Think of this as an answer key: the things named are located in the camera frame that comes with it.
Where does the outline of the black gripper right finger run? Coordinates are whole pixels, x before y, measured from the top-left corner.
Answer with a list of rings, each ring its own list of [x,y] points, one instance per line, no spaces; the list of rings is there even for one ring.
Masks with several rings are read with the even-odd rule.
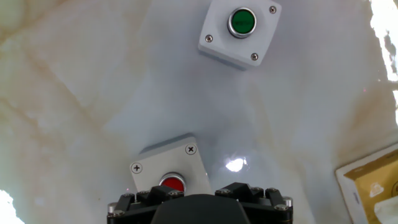
[[[263,189],[234,182],[216,190],[215,196],[237,202],[250,223],[293,224],[292,201],[289,204],[276,188]]]

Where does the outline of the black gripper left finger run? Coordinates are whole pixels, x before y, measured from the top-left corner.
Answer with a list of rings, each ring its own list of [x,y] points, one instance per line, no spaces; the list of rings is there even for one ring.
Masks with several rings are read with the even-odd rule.
[[[184,191],[158,185],[136,194],[120,196],[112,212],[107,214],[107,224],[151,223],[156,211],[164,202],[184,197]]]

